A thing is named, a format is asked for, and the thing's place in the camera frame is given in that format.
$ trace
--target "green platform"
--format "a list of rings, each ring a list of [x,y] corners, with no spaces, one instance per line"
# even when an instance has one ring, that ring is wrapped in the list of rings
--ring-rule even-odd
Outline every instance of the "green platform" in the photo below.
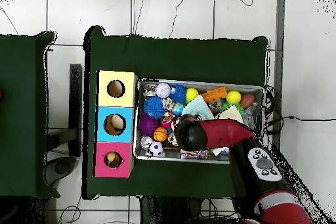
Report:
[[[92,27],[84,45],[85,85],[89,89],[84,119],[89,130],[84,132],[83,141],[88,146],[83,162],[87,196],[234,196],[229,166],[225,164],[135,160],[128,179],[92,177],[95,75],[97,70],[115,70],[134,72],[140,78],[263,86],[267,44],[265,37],[253,41],[113,37],[104,36],[99,26]]]
[[[44,57],[55,33],[0,35],[0,196],[57,197],[43,180],[47,149]]]

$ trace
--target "blue block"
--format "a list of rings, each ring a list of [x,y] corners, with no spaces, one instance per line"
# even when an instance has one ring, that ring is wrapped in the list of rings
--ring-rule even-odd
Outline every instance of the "blue block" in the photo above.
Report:
[[[132,108],[98,107],[97,142],[132,142]],[[110,135],[104,129],[104,120],[108,115],[119,114],[126,120],[126,128],[120,135]]]

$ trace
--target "shape sorter box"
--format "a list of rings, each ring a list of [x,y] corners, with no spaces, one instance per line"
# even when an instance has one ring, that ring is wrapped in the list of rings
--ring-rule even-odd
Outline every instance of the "shape sorter box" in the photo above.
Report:
[[[113,72],[99,70],[97,72],[97,92],[99,106],[113,107],[134,107],[135,85],[137,76],[133,72]],[[109,85],[119,82],[123,92],[117,97],[111,96],[109,93]]]
[[[127,178],[130,176],[134,162],[132,144],[137,76],[132,72],[113,71],[97,71],[96,76],[98,100],[96,102],[97,124],[94,127],[96,138],[93,176]],[[122,127],[114,125],[115,118],[119,120]],[[114,168],[109,167],[105,161],[105,156],[111,152],[121,158],[121,163]]]
[[[104,157],[109,152],[120,155],[122,162],[118,168],[110,168],[105,164]],[[94,177],[128,178],[133,168],[132,144],[98,142],[95,158]]]

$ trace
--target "red robot arm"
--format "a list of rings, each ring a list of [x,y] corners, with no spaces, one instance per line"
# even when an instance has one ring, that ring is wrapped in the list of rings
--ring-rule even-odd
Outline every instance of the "red robot arm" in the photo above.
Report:
[[[183,150],[228,146],[230,169],[238,201],[247,224],[313,224],[289,188],[272,157],[248,127],[235,120],[199,121],[184,115],[175,126]]]

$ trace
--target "gray storage bin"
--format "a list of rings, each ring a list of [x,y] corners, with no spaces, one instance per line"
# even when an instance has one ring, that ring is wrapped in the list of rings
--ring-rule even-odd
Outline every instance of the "gray storage bin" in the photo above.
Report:
[[[180,158],[179,152],[171,152],[165,151],[164,158],[158,157],[149,157],[146,155],[145,150],[140,145],[140,140],[142,135],[140,130],[138,129],[138,123],[140,121],[140,112],[142,110],[144,104],[144,86],[150,83],[167,83],[169,85],[172,84],[181,84],[185,86],[185,88],[196,88],[199,94],[206,93],[207,91],[211,91],[217,89],[219,87],[224,86],[226,90],[232,91],[236,90],[241,93],[241,95],[245,93],[254,93],[255,102],[258,103],[256,110],[253,113],[253,117],[255,120],[256,128],[255,132],[258,134],[262,131],[262,122],[263,122],[263,108],[265,105],[265,90],[263,87],[259,86],[249,86],[249,85],[233,85],[233,84],[224,84],[224,83],[205,83],[205,82],[191,82],[191,81],[174,81],[174,80],[158,80],[158,79],[140,79],[136,84],[136,94],[138,95],[138,102],[135,105],[135,127],[133,133],[133,155],[135,158],[143,159],[143,160],[168,160],[168,161],[176,161],[176,162],[204,162],[204,163],[224,163],[228,164],[228,156],[219,154],[218,156],[211,156],[204,160],[196,160],[196,159],[188,159],[184,160]]]

